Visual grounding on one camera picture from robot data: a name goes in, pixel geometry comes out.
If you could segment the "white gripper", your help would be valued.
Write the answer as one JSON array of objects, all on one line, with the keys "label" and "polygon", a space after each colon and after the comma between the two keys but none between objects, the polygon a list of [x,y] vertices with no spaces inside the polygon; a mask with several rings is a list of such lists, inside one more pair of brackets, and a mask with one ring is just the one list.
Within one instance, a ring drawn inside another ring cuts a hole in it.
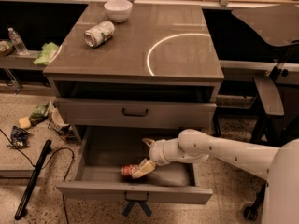
[{"label": "white gripper", "polygon": [[158,166],[168,165],[171,162],[179,161],[181,148],[177,139],[154,141],[151,138],[143,138],[142,142],[149,147],[150,160],[144,159],[132,172],[132,178],[138,179],[153,172]]}]

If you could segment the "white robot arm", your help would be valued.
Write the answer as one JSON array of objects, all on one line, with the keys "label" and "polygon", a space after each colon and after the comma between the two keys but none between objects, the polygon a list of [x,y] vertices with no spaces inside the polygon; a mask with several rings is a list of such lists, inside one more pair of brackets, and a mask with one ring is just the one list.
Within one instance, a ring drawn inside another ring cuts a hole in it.
[{"label": "white robot arm", "polygon": [[299,140],[270,147],[213,137],[187,129],[177,138],[145,138],[149,156],[132,177],[139,178],[171,162],[197,163],[207,155],[266,181],[262,224],[299,224]]}]

